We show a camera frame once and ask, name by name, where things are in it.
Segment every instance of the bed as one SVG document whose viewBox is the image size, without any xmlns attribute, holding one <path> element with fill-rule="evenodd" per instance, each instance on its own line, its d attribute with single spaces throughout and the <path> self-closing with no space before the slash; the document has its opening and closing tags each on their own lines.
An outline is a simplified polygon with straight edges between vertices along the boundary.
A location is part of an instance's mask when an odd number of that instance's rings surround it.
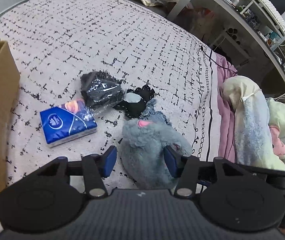
<svg viewBox="0 0 285 240">
<path fill-rule="evenodd" d="M 21 75 L 9 125 L 8 185 L 58 156 L 80 160 L 110 145 L 121 151 L 125 119 L 114 109 L 96 118 L 95 134 L 46 145 L 39 112 L 79 98 L 80 76 L 93 69 L 125 79 L 126 89 L 153 88 L 156 110 L 187 138 L 200 160 L 234 161 L 233 112 L 221 86 L 234 75 L 226 68 L 235 68 L 148 9 L 127 0 L 30 0 L 0 18 L 0 40 L 8 41 Z M 136 187 L 120 160 L 104 182 L 109 192 Z M 71 183 L 82 190 L 80 178 Z"/>
</svg>

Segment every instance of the pink bedsheet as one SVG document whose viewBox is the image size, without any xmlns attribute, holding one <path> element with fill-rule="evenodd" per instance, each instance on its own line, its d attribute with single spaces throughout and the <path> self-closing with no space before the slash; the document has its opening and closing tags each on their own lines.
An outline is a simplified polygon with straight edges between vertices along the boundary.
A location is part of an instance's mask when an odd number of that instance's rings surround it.
<svg viewBox="0 0 285 240">
<path fill-rule="evenodd" d="M 216 53 L 216 63 L 224 68 L 237 71 L 225 57 Z M 222 117 L 220 124 L 220 143 L 218 156 L 224 157 L 231 162 L 235 162 L 235 149 L 234 149 L 234 128 L 235 128 L 235 115 L 233 109 L 230 108 L 227 101 L 223 100 L 223 82 L 230 77 L 237 76 L 233 71 L 217 66 L 217 79 L 218 79 L 218 109 Z"/>
</svg>

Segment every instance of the clear plastic wrapping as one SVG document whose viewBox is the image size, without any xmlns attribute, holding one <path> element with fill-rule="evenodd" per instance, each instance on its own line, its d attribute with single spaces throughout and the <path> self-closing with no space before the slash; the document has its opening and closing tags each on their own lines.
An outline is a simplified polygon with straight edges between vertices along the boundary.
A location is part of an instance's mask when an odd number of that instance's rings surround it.
<svg viewBox="0 0 285 240">
<path fill-rule="evenodd" d="M 81 95 L 94 116 L 120 103 L 125 95 L 122 80 L 107 71 L 92 71 L 80 78 Z"/>
</svg>

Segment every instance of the logo on tissue pack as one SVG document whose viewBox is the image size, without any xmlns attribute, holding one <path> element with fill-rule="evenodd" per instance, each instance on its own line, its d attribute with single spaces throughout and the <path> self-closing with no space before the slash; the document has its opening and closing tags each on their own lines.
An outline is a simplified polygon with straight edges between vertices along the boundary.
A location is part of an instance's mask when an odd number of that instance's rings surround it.
<svg viewBox="0 0 285 240">
<path fill-rule="evenodd" d="M 63 125 L 63 121 L 57 114 L 51 114 L 48 116 L 48 124 L 52 129 L 60 129 Z"/>
</svg>

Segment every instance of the silver screw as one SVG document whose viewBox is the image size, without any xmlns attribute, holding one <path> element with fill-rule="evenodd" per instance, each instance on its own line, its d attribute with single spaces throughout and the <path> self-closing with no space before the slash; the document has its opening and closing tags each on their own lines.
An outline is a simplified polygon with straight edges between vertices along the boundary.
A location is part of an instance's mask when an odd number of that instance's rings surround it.
<svg viewBox="0 0 285 240">
<path fill-rule="evenodd" d="M 102 188 L 93 188 L 89 191 L 89 194 L 93 197 L 101 197 L 105 194 L 105 191 Z"/>
<path fill-rule="evenodd" d="M 177 190 L 177 194 L 180 195 L 180 196 L 182 196 L 182 197 L 188 197 L 188 196 L 190 196 L 192 193 L 193 193 L 193 192 L 192 192 L 191 189 L 185 188 L 185 187 L 180 188 L 180 189 Z"/>
</svg>

